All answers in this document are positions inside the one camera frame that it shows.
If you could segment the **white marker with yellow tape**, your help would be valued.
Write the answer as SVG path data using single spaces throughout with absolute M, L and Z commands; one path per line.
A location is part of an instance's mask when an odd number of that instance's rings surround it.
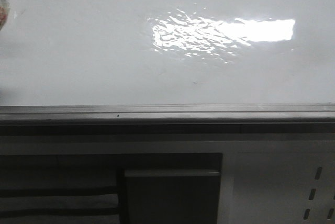
M 6 25 L 9 17 L 10 4 L 8 0 L 1 0 L 1 30 Z

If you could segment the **white whiteboard surface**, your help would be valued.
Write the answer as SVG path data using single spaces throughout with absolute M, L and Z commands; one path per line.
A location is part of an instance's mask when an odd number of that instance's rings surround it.
M 334 0 L 7 0 L 1 104 L 334 102 Z

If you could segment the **grey aluminium whiteboard tray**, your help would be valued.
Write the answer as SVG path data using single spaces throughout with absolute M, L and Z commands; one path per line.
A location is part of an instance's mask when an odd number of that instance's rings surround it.
M 1 107 L 5 136 L 333 132 L 332 103 Z

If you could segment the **grey square box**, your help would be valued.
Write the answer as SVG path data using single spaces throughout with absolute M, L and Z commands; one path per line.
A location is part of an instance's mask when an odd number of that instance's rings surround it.
M 127 170 L 130 223 L 216 223 L 220 172 Z

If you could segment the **white perforated metal panel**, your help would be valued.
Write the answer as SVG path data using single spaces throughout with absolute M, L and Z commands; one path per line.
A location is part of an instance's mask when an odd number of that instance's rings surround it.
M 3 136 L 2 156 L 218 153 L 216 223 L 334 223 L 334 134 Z

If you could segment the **dark rectangular wall panel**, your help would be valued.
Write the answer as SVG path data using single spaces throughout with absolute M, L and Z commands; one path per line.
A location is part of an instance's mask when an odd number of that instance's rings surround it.
M 221 154 L 1 157 L 1 223 L 130 223 L 127 170 L 211 169 Z

